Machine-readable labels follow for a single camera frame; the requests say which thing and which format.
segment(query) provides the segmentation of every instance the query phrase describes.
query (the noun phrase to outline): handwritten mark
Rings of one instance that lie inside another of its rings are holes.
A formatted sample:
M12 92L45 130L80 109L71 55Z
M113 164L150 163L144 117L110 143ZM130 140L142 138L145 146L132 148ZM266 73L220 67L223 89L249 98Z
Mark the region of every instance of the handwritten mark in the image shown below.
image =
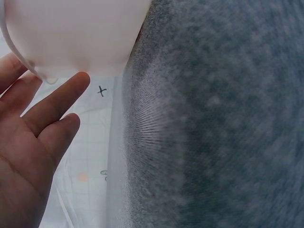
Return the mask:
M107 170L103 170L100 172L101 175L107 176L108 175L108 171Z
M99 86L99 90L100 91L98 92L98 94L101 94L101 96L104 97L103 91L106 91L107 89L102 89L101 86Z

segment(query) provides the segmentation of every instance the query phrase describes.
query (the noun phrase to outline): fabric texture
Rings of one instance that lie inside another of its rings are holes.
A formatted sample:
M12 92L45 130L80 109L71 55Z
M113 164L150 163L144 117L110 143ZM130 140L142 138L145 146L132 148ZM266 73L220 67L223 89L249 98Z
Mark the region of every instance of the fabric texture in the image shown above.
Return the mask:
M154 0L116 81L111 228L304 227L304 1Z

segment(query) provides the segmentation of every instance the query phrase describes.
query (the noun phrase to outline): palm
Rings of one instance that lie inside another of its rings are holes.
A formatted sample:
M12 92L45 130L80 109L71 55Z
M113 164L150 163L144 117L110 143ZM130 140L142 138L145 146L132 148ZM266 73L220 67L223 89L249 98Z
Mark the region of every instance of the palm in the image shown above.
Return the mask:
M15 79L5 74L8 67ZM25 70L13 55L0 60L0 94ZM75 76L23 117L39 79L18 79L0 98L0 227L39 225L55 169L79 128L75 114L60 118L88 83L86 74Z

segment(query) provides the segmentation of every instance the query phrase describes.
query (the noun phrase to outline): gray felt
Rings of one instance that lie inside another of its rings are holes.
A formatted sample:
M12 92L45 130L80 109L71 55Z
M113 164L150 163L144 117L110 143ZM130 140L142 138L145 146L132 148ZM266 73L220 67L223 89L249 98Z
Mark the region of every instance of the gray felt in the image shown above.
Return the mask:
M304 227L303 2L153 1L116 81L109 227Z

